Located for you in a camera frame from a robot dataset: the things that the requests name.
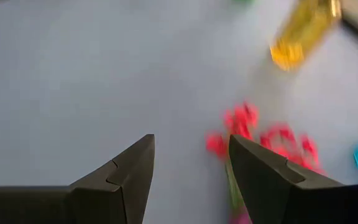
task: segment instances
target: gray surface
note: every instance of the gray surface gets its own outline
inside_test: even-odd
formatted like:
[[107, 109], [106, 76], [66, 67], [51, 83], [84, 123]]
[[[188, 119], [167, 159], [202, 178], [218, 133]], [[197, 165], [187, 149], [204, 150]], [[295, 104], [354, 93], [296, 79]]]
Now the gray surface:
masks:
[[144, 223], [225, 223], [224, 167], [204, 149], [247, 99], [288, 121], [328, 175], [358, 182], [358, 40], [332, 32], [297, 75], [267, 47], [291, 1], [0, 1], [0, 185], [69, 184], [156, 135]]

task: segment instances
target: white table surface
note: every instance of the white table surface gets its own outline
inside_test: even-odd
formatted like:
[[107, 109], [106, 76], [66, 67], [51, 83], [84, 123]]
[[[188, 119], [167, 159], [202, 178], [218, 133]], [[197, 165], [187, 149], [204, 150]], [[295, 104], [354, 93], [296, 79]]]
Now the white table surface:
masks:
[[0, 185], [70, 184], [154, 133], [144, 223], [226, 223], [204, 134], [243, 100], [358, 183], [358, 39], [339, 26], [297, 74], [279, 71], [268, 47], [292, 2], [0, 1]]

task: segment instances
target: yellow bottle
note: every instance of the yellow bottle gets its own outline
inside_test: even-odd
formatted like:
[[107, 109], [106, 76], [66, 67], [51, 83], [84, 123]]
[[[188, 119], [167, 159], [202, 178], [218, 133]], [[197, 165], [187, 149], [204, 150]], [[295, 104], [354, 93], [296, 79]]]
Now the yellow bottle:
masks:
[[296, 68], [340, 18], [339, 0], [299, 0], [270, 48], [273, 61], [283, 70]]

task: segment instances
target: yellow object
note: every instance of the yellow object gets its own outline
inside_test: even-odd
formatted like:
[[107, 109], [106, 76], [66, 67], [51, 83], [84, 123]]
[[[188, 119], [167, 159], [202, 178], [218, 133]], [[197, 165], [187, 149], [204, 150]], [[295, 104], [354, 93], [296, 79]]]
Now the yellow object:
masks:
[[299, 0], [270, 48], [273, 61], [283, 70], [299, 66], [340, 18], [339, 0]]

